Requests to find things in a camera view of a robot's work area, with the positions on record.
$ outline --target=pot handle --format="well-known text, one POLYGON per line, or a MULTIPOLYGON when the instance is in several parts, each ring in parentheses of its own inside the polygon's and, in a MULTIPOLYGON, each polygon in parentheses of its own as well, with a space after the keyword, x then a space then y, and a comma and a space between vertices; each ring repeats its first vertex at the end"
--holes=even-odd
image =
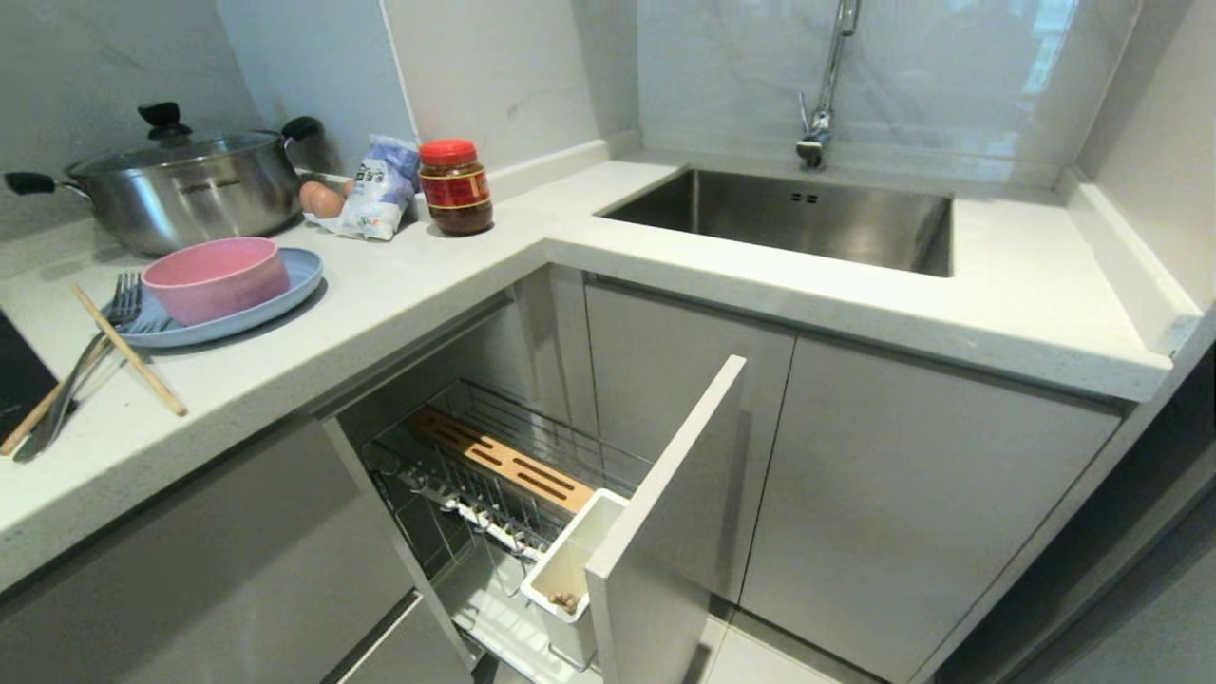
POLYGON ((152 124, 148 140, 163 140, 179 135, 190 135, 193 130, 181 123, 181 108, 176 102, 150 102, 136 107, 143 120, 152 124))
POLYGON ((40 195, 55 192, 56 187, 67 187, 72 192, 84 197, 92 203, 92 197, 83 187, 74 183, 55 180, 45 173, 12 172, 4 174, 5 185, 17 195, 40 195))
POLYGON ((286 150, 292 142, 320 135, 321 122, 313 117, 297 117, 283 124, 283 129, 280 133, 283 136, 283 148, 286 150))

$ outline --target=sauce jar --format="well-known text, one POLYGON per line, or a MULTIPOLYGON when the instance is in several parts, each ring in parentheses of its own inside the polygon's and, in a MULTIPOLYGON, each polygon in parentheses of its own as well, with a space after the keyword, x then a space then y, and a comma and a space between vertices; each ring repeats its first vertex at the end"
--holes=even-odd
POLYGON ((432 140, 418 148, 422 192, 430 218, 447 235, 474 235, 494 226, 485 167, 471 140, 432 140))

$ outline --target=sink basin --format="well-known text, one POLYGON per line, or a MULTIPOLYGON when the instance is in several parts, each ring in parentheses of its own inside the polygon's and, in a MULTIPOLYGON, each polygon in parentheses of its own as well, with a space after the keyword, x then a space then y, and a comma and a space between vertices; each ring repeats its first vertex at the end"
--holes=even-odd
POLYGON ((951 200, 689 170, 604 218, 950 276, 951 200))

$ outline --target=l-shaped countertop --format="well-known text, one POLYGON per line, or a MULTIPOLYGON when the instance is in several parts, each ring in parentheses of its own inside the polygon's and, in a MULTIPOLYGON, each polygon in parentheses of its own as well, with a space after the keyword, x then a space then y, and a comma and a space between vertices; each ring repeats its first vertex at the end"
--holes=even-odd
MULTIPOLYGON (((426 220, 388 243, 309 225, 275 236, 320 253, 325 284, 257 335, 152 353, 187 416, 165 410, 112 358, 47 452, 28 464, 0 461, 0 590, 548 263, 1130 402, 1150 398, 1171 369, 1167 355, 1145 347, 1049 191, 958 191, 953 276, 931 277, 596 218, 682 167, 662 155, 631 159, 599 161, 496 203, 495 228, 478 236, 444 237, 426 220)), ((91 219, 27 248, 43 258, 30 254, 28 270, 0 282, 0 305, 62 376, 94 331, 68 285, 100 303, 117 273, 150 260, 98 239, 91 219)))

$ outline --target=plastic bag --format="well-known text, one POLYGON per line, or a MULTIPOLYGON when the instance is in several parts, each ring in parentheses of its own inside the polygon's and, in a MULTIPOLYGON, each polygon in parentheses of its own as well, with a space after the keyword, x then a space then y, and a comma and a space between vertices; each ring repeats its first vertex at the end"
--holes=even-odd
POLYGON ((359 164, 355 189, 327 230, 364 240, 392 240, 418 186, 418 148, 404 140, 372 135, 372 148, 359 164))

